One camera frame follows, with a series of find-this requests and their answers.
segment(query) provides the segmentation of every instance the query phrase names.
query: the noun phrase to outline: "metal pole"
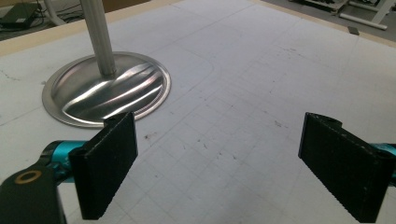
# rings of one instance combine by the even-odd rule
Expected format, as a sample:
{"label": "metal pole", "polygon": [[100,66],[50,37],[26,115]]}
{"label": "metal pole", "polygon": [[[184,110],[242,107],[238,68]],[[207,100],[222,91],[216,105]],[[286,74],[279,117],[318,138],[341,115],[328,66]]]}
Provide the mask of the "metal pole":
{"label": "metal pole", "polygon": [[364,4],[360,4],[360,3],[356,3],[356,2],[349,2],[350,5],[352,5],[353,7],[361,7],[367,10],[371,10],[371,11],[378,11],[377,7],[370,7],[370,6],[366,6]]}
{"label": "metal pole", "polygon": [[373,17],[373,22],[380,23],[382,20],[384,20],[384,17],[390,12],[390,9],[395,4],[395,2],[395,0],[382,2],[382,6],[379,7],[379,11]]}
{"label": "metal pole", "polygon": [[372,22],[372,21],[367,21],[367,20],[364,20],[364,19],[361,19],[361,18],[358,18],[358,17],[347,15],[345,13],[341,13],[340,17],[344,18],[344,19],[347,19],[347,20],[350,20],[350,21],[359,22],[359,23],[362,23],[364,25],[373,26],[374,28],[381,29],[381,30],[387,30],[387,28],[388,28],[388,26],[386,26],[386,25],[382,25],[382,24],[375,23],[375,22]]}
{"label": "metal pole", "polygon": [[108,35],[102,0],[80,0],[85,22],[103,79],[112,79],[116,73],[113,50]]}

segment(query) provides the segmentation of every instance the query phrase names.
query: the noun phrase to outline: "floor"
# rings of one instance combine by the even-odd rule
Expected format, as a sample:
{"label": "floor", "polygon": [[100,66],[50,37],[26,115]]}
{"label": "floor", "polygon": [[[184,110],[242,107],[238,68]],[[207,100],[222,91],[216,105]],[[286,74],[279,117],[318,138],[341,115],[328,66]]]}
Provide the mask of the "floor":
{"label": "floor", "polygon": [[[42,10],[45,11],[44,3],[41,4]],[[57,11],[60,18],[66,22],[73,22],[81,20],[82,15],[81,6],[78,6],[78,1],[67,1],[66,3],[54,3],[54,10]],[[6,12],[2,11],[0,18],[4,17]],[[16,36],[28,35],[41,30],[46,30],[54,27],[54,25],[47,18],[42,18],[41,14],[37,14],[37,18],[32,22],[31,28],[27,30],[2,30],[0,29],[0,41],[10,39]]]}
{"label": "floor", "polygon": [[[114,50],[161,62],[172,90],[136,123],[139,157],[101,219],[82,220],[73,184],[59,187],[68,223],[358,223],[297,156],[304,113],[395,142],[395,48],[246,0],[184,0],[108,27]],[[48,143],[97,133],[41,103],[45,81],[90,54],[82,32],[0,57],[0,182]],[[377,223],[395,210],[391,188]]]}
{"label": "floor", "polygon": [[[382,20],[381,24],[385,24],[388,26],[386,31],[379,30],[358,22],[348,21],[338,17],[338,15],[332,15],[329,12],[329,9],[318,7],[318,5],[309,4],[309,2],[299,1],[299,0],[262,0],[267,3],[271,3],[280,7],[288,8],[297,12],[301,12],[305,15],[313,16],[315,18],[319,18],[324,21],[333,22],[339,25],[343,25],[345,27],[352,26],[358,28],[360,32],[364,32],[367,34],[379,36],[381,38],[391,40],[396,42],[396,11],[391,11],[385,18]],[[346,13],[348,15],[356,16],[362,19],[371,20],[375,15],[374,12],[368,11],[365,9],[361,9],[358,7],[345,6],[340,10],[340,13]]]}
{"label": "floor", "polygon": [[[316,17],[318,19],[324,20],[324,21],[329,21],[329,22],[333,22],[342,26],[352,26],[352,27],[356,27],[358,28],[358,30],[360,32],[364,32],[370,35],[375,35],[393,42],[396,42],[396,12],[395,11],[391,11],[385,18],[384,20],[381,22],[381,24],[386,24],[388,26],[387,31],[382,31],[367,25],[363,25],[361,23],[357,23],[354,21],[348,21],[348,20],[344,20],[339,18],[337,15],[334,16],[332,15],[327,8],[322,8],[322,7],[318,7],[317,5],[312,5],[309,4],[307,2],[303,2],[303,1],[299,1],[299,0],[294,0],[294,1],[290,1],[290,0],[262,0],[264,2],[267,3],[271,3],[280,7],[284,7],[287,9],[291,9],[300,13],[303,13],[305,15],[309,15],[309,16],[313,16]],[[65,8],[74,6],[75,3],[70,3],[70,4],[64,4],[62,5],[62,7],[59,7],[59,10],[63,10]],[[66,10],[63,11],[63,13],[67,13],[67,12],[72,12],[72,11],[76,11],[76,10],[80,10],[80,7],[74,7],[70,10]],[[357,8],[357,7],[351,7],[351,6],[346,6],[343,7],[341,9],[340,12],[349,14],[349,15],[354,15],[366,20],[370,20],[373,16],[374,13],[365,9],[361,9],[361,8]],[[40,22],[39,19],[36,20],[35,24],[38,24]],[[5,40],[5,39],[9,39],[15,36],[20,36],[20,35],[27,35],[33,32],[37,32],[43,29],[49,29],[53,27],[53,25],[47,20],[45,19],[43,24],[38,25],[35,28],[29,29],[29,30],[25,30],[25,31],[20,31],[20,32],[1,32],[0,31],[0,41],[1,40]]]}

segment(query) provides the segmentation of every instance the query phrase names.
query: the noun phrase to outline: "shiny metal disc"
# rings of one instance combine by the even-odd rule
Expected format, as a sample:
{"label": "shiny metal disc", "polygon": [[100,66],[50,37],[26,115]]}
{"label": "shiny metal disc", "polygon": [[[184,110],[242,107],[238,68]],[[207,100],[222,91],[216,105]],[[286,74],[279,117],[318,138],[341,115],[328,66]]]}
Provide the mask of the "shiny metal disc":
{"label": "shiny metal disc", "polygon": [[165,100],[171,79],[163,65],[130,52],[114,52],[114,60],[117,72],[110,80],[102,78],[94,55],[58,70],[44,87],[44,107],[66,124],[102,128],[110,116],[134,111],[141,119]]}

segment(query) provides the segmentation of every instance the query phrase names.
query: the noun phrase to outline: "desk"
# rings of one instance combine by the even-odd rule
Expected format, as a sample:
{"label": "desk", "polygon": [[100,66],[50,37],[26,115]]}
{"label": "desk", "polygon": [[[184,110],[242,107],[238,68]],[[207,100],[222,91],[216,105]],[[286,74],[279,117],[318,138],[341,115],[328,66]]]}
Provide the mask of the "desk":
{"label": "desk", "polygon": [[334,3],[326,3],[325,1],[315,1],[315,0],[305,0],[305,2],[309,2],[311,4],[319,5],[321,7],[326,7],[331,10],[331,13],[333,15],[338,14],[338,10],[340,10],[344,5],[347,4],[349,0],[342,0],[342,1],[336,1]]}
{"label": "desk", "polygon": [[[59,187],[68,222],[357,223],[297,156],[304,112],[367,142],[396,142],[396,49],[258,2],[167,3],[108,25],[114,50],[158,60],[173,89],[136,123],[139,157],[98,222],[81,220],[73,185]],[[53,140],[97,133],[41,104],[56,70],[93,54],[76,26],[30,35],[49,37],[36,46],[12,40],[25,49],[0,58],[0,181]],[[377,223],[395,211],[389,189]]]}

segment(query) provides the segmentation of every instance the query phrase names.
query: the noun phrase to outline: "stainless steel base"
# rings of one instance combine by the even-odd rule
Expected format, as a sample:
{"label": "stainless steel base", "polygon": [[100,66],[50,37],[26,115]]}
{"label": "stainless steel base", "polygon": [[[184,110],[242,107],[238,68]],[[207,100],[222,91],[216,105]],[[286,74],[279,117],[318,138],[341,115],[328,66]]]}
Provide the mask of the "stainless steel base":
{"label": "stainless steel base", "polygon": [[59,121],[85,128],[102,128],[104,119],[122,112],[141,119],[155,110],[171,87],[163,65],[130,52],[114,52],[114,59],[110,80],[102,78],[94,55],[58,70],[44,87],[44,107]]}

